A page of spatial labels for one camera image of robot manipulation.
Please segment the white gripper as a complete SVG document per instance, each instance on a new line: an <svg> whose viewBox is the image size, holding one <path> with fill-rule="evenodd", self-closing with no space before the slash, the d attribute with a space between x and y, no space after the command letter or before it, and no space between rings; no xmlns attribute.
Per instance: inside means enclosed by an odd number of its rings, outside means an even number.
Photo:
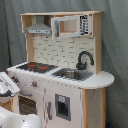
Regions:
<svg viewBox="0 0 128 128"><path fill-rule="evenodd" d="M0 72L0 103L7 102L19 91L17 84L5 72Z"/></svg>

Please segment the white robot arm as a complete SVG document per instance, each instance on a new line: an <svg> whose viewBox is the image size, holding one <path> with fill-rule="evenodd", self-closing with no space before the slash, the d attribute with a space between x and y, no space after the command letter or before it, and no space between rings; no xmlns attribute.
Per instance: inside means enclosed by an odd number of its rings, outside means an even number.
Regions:
<svg viewBox="0 0 128 128"><path fill-rule="evenodd" d="M0 103L6 103L20 92L18 86L5 72L0 72ZM35 114L21 115L0 106L0 128L43 128Z"/></svg>

